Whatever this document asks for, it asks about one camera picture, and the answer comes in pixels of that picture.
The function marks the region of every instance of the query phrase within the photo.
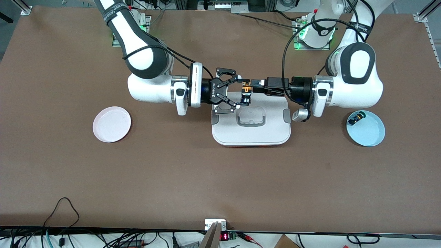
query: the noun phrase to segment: mounting plate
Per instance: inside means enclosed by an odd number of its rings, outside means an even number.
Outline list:
[[[222,231],[227,230],[227,221],[224,219],[205,219],[205,231],[208,231],[208,229],[211,227],[211,225],[215,222],[220,222],[222,224]]]

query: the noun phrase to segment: plug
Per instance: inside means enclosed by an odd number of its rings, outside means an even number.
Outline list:
[[[172,240],[173,240],[173,248],[180,248],[178,241],[176,240],[175,233],[173,233]]]
[[[60,240],[58,240],[58,246],[62,247],[64,245],[64,242],[65,242],[64,238],[60,238]]]

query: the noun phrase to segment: cardboard box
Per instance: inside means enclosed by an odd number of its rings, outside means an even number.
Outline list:
[[[274,248],[300,248],[296,245],[290,238],[288,238],[285,234],[282,234],[279,241],[277,242]]]

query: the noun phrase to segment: black band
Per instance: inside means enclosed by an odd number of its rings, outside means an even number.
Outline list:
[[[116,17],[116,14],[123,10],[123,9],[129,9],[129,7],[127,6],[127,4],[125,3],[116,3],[113,4],[112,6],[108,7],[104,13],[103,13],[103,18],[104,21],[106,22],[106,25],[109,26],[109,22]]]
[[[349,22],[357,31],[360,33],[370,34],[372,31],[372,27],[368,25],[364,25],[362,23],[356,23],[356,22]]]
[[[315,15],[313,15],[311,18],[311,22],[314,22],[314,21],[315,21]],[[332,32],[332,30],[335,27],[335,24],[332,27],[323,27],[323,26],[318,25],[317,23],[312,23],[311,26],[317,31],[318,35],[326,36],[330,32]]]

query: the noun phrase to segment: gray panel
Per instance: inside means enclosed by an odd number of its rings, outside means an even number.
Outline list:
[[[286,123],[291,123],[291,113],[289,112],[289,109],[283,110],[283,120]]]

